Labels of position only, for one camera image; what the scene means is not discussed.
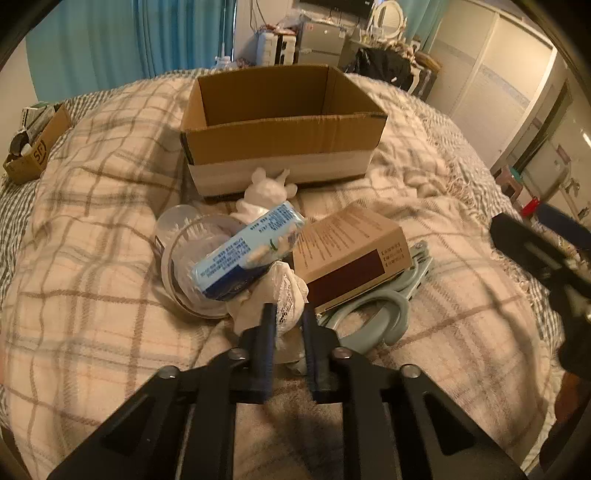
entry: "bolt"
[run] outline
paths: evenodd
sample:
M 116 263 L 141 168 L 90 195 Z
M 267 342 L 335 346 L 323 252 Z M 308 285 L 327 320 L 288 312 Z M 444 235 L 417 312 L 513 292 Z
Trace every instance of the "bolt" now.
M 162 367 L 160 370 L 158 370 L 158 376 L 160 378 L 168 380 L 169 378 L 176 378 L 180 372 L 181 371 L 178 368 L 169 365 L 167 367 Z
M 332 351 L 332 355 L 338 360 L 346 360 L 351 358 L 353 352 L 345 346 L 338 346 Z
M 228 352 L 231 360 L 247 360 L 248 352 L 244 348 L 233 348 Z
M 406 378 L 417 378 L 421 374 L 421 369 L 413 364 L 406 364 L 400 368 L 400 373 Z

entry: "checkered blanket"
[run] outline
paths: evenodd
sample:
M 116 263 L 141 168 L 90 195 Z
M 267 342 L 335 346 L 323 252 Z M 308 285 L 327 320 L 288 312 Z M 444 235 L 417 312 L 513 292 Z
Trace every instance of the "checkered blanket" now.
M 37 183 L 1 317 L 8 423 L 35 479 L 156 369 L 204 365 L 231 345 L 228 320 L 187 317 L 169 301 L 151 240 L 155 219 L 180 201 L 178 128 L 196 74 L 88 97 L 96 107 L 73 115 Z M 419 364 L 520 462 L 548 407 L 545 330 L 491 249 L 490 216 L 465 178 L 470 165 L 429 127 L 445 117 L 394 87 L 352 79 L 389 114 L 371 169 L 361 180 L 303 189 L 294 204 L 321 218 L 361 202 L 397 220 L 409 243 L 427 240 L 434 265 L 411 303 L 409 330 L 370 358 Z M 235 476 L 338 476 L 341 433 L 338 406 L 316 407 L 303 380 L 280 378 L 269 403 L 238 409 Z

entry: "electrical cable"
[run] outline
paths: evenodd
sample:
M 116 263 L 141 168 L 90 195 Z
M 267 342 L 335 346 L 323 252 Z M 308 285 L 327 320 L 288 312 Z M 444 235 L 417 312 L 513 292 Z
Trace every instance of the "electrical cable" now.
M 250 21 L 250 25 L 251 25 L 251 30 L 252 30 L 252 32 L 253 32 L 254 34 L 256 34 L 257 28 L 254 28 L 254 27 L 252 26 L 252 13 L 253 13 L 253 11 L 254 11 L 254 6 L 253 6 L 253 4 L 252 4 L 252 0 L 251 0 L 251 21 Z
M 266 24 L 267 24 L 267 21 L 265 20 L 265 17 L 264 17 L 264 16 L 263 16 L 263 14 L 262 14 L 262 11 L 261 11 L 261 6 L 258 4 L 258 0 L 256 0 L 256 7 L 258 8 L 259 15 L 260 15 L 260 16 L 261 16 L 261 18 L 262 18 L 262 22 L 263 22 L 263 24 L 264 24 L 264 25 L 266 25 Z

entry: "brown product box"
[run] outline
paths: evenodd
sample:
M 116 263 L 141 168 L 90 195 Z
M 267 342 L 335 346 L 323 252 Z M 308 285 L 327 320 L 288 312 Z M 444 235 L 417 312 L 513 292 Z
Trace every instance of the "brown product box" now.
M 340 70 L 254 67 L 198 77 L 181 142 L 204 197 L 243 192 L 252 172 L 303 184 L 365 174 L 388 115 Z
M 322 313 L 389 280 L 413 261 L 402 228 L 352 203 L 302 230 L 294 248 L 295 273 L 308 301 Z
M 4 161 L 4 170 L 16 184 L 38 179 L 47 166 L 47 157 L 57 139 L 70 128 L 70 117 L 63 105 L 56 105 L 58 110 L 43 132 L 39 134 L 33 145 L 32 151 L 22 157 L 8 154 Z

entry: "plastic bag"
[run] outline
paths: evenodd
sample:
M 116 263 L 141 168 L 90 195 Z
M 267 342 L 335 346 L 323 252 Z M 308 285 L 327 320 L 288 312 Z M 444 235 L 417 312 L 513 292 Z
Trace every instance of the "plastic bag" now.
M 275 363 L 301 358 L 301 335 L 287 335 L 294 327 L 307 302 L 308 287 L 285 262 L 274 262 L 269 271 L 253 286 L 227 302 L 234 318 L 234 332 L 259 325 L 265 303 L 277 303 L 277 340 Z
M 364 77 L 388 82 L 408 91 L 413 83 L 410 62 L 393 50 L 360 48 L 345 73 L 357 73 Z

